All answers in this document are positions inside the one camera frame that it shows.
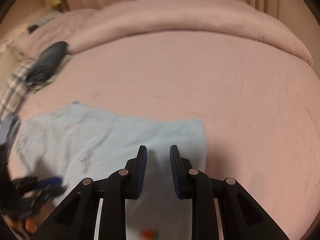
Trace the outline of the light blue denim pants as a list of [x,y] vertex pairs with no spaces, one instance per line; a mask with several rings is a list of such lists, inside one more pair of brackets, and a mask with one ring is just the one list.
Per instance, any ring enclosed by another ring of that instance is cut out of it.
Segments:
[[157,239],[191,238],[191,201],[175,194],[169,150],[176,145],[194,168],[206,166],[207,142],[200,119],[156,122],[119,116],[79,102],[25,121],[16,153],[27,174],[60,176],[69,190],[80,180],[107,178],[148,149],[141,197],[126,202],[128,239],[154,230]]

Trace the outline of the plaid fabric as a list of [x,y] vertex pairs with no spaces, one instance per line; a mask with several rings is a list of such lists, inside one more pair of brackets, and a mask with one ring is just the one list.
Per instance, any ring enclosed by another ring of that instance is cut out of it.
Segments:
[[6,80],[1,91],[1,121],[10,113],[18,114],[23,107],[31,91],[25,78],[34,64],[33,59],[19,62]]

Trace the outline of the pink bed sheet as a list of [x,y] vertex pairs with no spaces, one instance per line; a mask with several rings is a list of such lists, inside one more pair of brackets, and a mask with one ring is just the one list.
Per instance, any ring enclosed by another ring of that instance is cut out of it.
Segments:
[[203,120],[207,174],[237,179],[290,239],[319,212],[319,79],[292,54],[220,33],[129,36],[75,55],[21,117],[73,101],[157,121]]

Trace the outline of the dark folded clothes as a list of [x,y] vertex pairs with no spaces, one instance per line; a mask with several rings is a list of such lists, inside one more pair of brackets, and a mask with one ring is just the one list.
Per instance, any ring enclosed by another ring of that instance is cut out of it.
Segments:
[[67,55],[68,43],[59,41],[44,50],[33,64],[25,80],[27,83],[40,84],[49,80]]

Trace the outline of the pink rolled duvet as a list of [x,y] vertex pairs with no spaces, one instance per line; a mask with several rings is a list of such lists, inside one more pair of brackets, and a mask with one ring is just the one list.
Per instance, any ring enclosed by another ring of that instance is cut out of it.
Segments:
[[306,46],[289,28],[239,0],[130,0],[99,10],[73,10],[22,35],[12,46],[25,57],[35,59],[59,41],[68,43],[70,54],[77,54],[121,37],[166,30],[245,37],[313,63]]

